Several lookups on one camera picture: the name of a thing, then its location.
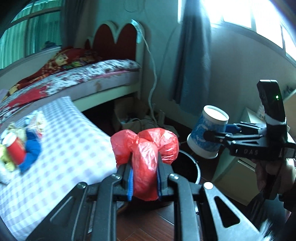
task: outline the red headboard panel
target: red headboard panel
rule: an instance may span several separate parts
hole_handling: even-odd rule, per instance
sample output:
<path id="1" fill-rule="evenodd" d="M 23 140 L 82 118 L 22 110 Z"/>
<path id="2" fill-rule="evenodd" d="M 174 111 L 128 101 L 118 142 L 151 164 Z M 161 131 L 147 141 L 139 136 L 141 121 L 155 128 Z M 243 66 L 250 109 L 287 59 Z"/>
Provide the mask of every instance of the red headboard panel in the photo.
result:
<path id="1" fill-rule="evenodd" d="M 93 50 L 103 60 L 108 59 L 130 59 L 136 60 L 137 30 L 132 24 L 127 24 L 121 30 L 117 43 L 114 43 L 112 31 L 109 26 L 102 24 L 94 37 Z"/>

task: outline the black bucket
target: black bucket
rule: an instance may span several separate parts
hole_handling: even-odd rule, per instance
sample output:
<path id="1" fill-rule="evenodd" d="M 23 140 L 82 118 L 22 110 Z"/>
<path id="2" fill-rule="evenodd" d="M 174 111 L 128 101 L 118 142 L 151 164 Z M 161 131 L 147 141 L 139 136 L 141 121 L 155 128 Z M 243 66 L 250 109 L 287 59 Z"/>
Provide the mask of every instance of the black bucket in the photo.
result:
<path id="1" fill-rule="evenodd" d="M 171 165 L 174 173 L 185 177 L 192 183 L 200 182 L 200 168 L 196 160 L 185 151 L 180 150 L 177 159 Z"/>

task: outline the bed headboard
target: bed headboard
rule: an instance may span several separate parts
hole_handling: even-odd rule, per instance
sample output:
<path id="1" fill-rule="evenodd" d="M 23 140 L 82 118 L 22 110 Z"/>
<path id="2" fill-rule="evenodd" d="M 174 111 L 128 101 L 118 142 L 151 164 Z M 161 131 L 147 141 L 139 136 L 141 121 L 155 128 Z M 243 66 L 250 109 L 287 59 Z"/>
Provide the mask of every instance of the bed headboard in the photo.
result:
<path id="1" fill-rule="evenodd" d="M 140 23 L 138 26 L 145 36 L 144 28 Z M 85 48 L 96 50 L 103 60 L 131 59 L 143 65 L 144 41 L 141 33 L 131 24 L 131 20 L 121 27 L 111 21 L 103 22 L 94 35 L 88 37 Z"/>

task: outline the cardboard box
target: cardboard box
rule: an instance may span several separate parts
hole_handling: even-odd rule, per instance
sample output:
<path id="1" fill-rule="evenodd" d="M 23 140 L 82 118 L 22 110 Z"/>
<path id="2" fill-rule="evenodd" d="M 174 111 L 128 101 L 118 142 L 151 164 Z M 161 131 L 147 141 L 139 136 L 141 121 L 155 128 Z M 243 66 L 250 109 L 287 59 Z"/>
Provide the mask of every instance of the cardboard box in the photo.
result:
<path id="1" fill-rule="evenodd" d="M 134 97 L 121 98 L 114 101 L 114 113 L 112 125 L 116 132 L 122 129 L 130 129 L 139 133 L 143 128 L 143 122 L 132 119 L 144 119 L 149 108 L 142 101 Z"/>

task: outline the bed frame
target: bed frame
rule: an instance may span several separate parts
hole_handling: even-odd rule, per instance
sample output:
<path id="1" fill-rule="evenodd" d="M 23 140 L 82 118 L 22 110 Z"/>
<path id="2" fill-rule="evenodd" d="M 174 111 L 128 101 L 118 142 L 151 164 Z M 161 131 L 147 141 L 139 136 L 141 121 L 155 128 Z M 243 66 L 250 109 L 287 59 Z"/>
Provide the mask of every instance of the bed frame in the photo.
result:
<path id="1" fill-rule="evenodd" d="M 144 28 L 137 22 L 145 36 Z M 113 22 L 103 22 L 92 37 L 88 37 L 85 48 L 96 50 L 103 60 L 108 59 L 131 59 L 143 66 L 144 41 L 141 33 L 131 24 L 131 20 L 126 21 L 121 27 L 117 27 Z M 80 111 L 85 111 L 99 104 L 122 97 L 127 94 L 137 93 L 141 95 L 142 69 L 139 70 L 139 81 L 135 84 L 124 85 L 107 89 L 78 100 L 73 101 Z"/>

